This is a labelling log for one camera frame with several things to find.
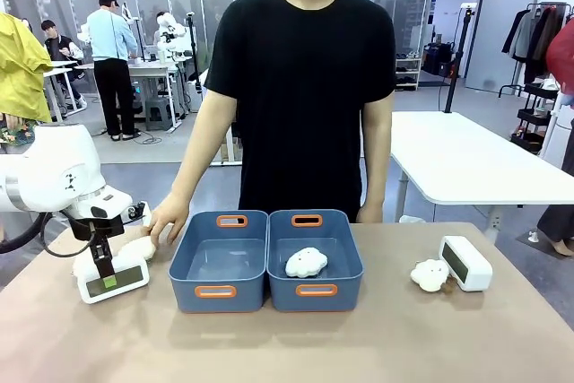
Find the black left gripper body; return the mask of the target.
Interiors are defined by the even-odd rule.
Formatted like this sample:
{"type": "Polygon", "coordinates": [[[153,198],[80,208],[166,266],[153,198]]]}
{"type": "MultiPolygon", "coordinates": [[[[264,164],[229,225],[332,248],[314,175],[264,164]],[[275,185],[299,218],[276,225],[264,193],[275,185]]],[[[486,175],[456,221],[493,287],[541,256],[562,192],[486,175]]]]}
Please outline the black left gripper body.
{"type": "Polygon", "coordinates": [[[78,214],[72,206],[68,206],[66,217],[74,237],[87,242],[90,246],[103,243],[125,232],[119,215],[112,219],[93,218],[91,215],[84,217],[78,214]]]}

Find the person's right hand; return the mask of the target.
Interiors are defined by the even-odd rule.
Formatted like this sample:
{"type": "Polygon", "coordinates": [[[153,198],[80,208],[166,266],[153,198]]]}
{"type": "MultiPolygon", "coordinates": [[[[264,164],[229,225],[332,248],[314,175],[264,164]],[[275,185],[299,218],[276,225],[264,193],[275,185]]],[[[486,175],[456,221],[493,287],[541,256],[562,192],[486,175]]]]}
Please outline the person's right hand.
{"type": "Polygon", "coordinates": [[[160,245],[161,233],[171,225],[167,243],[171,244],[180,234],[189,216],[190,198],[179,193],[170,192],[152,211],[152,218],[146,227],[152,244],[160,245]]]}

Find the person's left hand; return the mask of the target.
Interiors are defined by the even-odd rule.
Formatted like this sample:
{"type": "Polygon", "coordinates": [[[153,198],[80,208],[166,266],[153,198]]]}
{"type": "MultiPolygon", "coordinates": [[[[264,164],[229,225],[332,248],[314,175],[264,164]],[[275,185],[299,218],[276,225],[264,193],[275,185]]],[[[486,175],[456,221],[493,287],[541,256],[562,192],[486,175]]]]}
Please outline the person's left hand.
{"type": "Polygon", "coordinates": [[[382,223],[383,203],[367,200],[360,208],[356,217],[357,223],[382,223]]]}

